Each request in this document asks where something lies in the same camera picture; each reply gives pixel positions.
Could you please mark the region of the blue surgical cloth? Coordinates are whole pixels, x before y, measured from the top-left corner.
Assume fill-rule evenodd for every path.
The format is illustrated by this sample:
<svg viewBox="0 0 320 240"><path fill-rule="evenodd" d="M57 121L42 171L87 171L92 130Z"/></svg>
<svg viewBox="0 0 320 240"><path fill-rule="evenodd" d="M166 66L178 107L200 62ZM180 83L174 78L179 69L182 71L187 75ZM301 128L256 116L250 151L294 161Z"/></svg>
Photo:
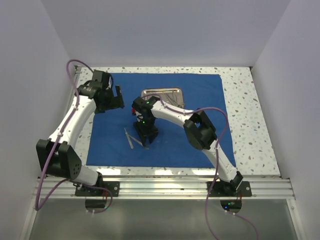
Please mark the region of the blue surgical cloth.
<svg viewBox="0 0 320 240"><path fill-rule="evenodd" d="M225 129L226 103L222 79L217 74L191 73L114 73L114 81L121 88L124 108L94 115L86 163L111 167L168 167L210 168L206 155L193 148L185 131L169 121L158 119L158 136L146 149L132 141L130 148L125 134L140 141L134 129L132 103L144 89L180 88L184 107L188 110L206 108L205 112L216 133L220 146L231 163L235 162L231 132Z"/></svg>

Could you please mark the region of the steel tweezers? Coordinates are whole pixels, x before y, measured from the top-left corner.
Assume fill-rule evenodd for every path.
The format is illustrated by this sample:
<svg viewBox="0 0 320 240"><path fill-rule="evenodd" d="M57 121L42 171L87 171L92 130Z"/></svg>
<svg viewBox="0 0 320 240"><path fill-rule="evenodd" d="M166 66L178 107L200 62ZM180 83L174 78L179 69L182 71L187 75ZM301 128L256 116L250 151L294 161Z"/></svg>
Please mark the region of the steel tweezers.
<svg viewBox="0 0 320 240"><path fill-rule="evenodd" d="M134 142L138 143L140 146L144 147L145 149L149 149L148 146L143 145L143 143L140 142L139 140L137 140L135 137L133 137L133 136L131 136L131 135L129 135L129 137L131 138L131 140L133 140Z"/></svg>

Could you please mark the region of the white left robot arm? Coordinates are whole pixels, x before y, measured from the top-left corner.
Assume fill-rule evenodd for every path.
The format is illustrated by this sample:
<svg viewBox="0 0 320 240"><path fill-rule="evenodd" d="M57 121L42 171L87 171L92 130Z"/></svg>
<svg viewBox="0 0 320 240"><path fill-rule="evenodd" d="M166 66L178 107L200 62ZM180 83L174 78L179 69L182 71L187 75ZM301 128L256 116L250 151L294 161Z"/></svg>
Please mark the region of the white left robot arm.
<svg viewBox="0 0 320 240"><path fill-rule="evenodd" d="M92 196L103 193L104 184L99 173L82 164L75 151L80 133L92 114L124 108L119 85L113 85L113 76L95 70L92 79L77 88L71 107L57 129L36 144L42 174L64 178L86 185Z"/></svg>

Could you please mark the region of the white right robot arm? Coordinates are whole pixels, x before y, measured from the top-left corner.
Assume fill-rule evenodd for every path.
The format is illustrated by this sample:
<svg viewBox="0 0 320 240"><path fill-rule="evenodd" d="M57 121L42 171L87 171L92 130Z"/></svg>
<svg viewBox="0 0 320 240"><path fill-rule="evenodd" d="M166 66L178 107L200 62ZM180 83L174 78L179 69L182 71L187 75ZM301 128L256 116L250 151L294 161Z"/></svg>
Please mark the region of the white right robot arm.
<svg viewBox="0 0 320 240"><path fill-rule="evenodd" d="M186 110L165 103L160 97L151 96L145 100L138 96L132 103L136 115L133 124L141 144L152 143L158 136L156 119L166 120L184 129L188 143L202 151L216 168L219 182L217 189L226 196L235 196L241 190L242 174L232 165L220 146L221 136L205 113L206 108Z"/></svg>

